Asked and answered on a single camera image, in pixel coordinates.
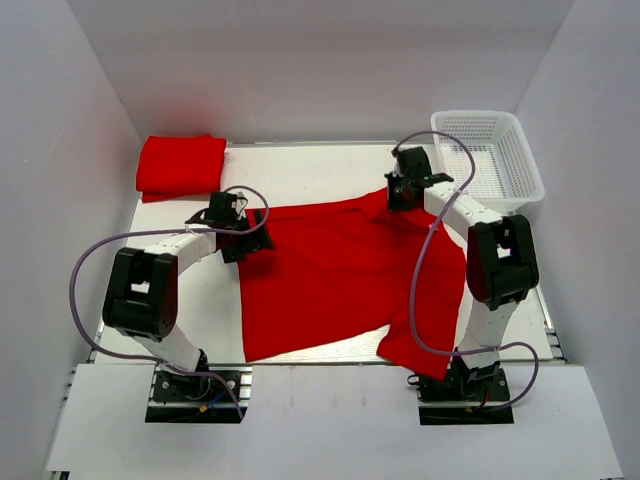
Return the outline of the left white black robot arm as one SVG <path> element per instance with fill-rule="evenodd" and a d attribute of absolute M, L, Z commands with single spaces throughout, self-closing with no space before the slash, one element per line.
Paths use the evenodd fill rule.
<path fill-rule="evenodd" d="M 146 248 L 123 247 L 114 258 L 104 323 L 144 347 L 158 365 L 178 373 L 177 387 L 191 399 L 209 392 L 212 377 L 205 353 L 177 325 L 179 277 L 217 253 L 224 262 L 237 263 L 275 248 L 266 226 L 270 209 L 248 212 L 247 203 L 234 187 L 214 192 L 182 230 Z"/>

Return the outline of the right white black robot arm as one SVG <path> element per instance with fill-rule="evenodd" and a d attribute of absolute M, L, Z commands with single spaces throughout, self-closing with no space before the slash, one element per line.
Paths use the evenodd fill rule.
<path fill-rule="evenodd" d="M 451 374 L 453 390 L 472 399 L 484 391 L 499 368 L 499 351 L 509 321 L 539 282 L 529 221 L 498 213 L 454 185 L 445 173 L 432 171 L 421 147 L 394 148 L 394 170 L 387 179 L 392 211 L 422 207 L 436 217 L 427 239 L 438 227 L 454 230 L 466 243 L 465 282 L 473 303 L 464 336 L 453 358 L 463 366 Z"/>

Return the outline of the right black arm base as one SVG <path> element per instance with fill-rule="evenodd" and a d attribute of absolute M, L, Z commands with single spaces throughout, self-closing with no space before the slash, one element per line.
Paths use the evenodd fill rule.
<path fill-rule="evenodd" d="M 470 369 L 455 357 L 442 381 L 414 373 L 407 384 L 417 390 L 421 426 L 480 426 L 514 423 L 512 407 L 497 409 L 511 399 L 499 361 Z"/>

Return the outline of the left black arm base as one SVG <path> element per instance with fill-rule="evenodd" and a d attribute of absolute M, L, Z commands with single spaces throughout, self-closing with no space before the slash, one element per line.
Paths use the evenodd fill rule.
<path fill-rule="evenodd" d="M 211 378 L 180 376 L 157 370 L 152 378 L 145 422 L 155 424 L 240 424 L 233 399 L 242 414 L 251 396 L 252 369 L 223 367 L 214 370 L 226 386 Z"/>

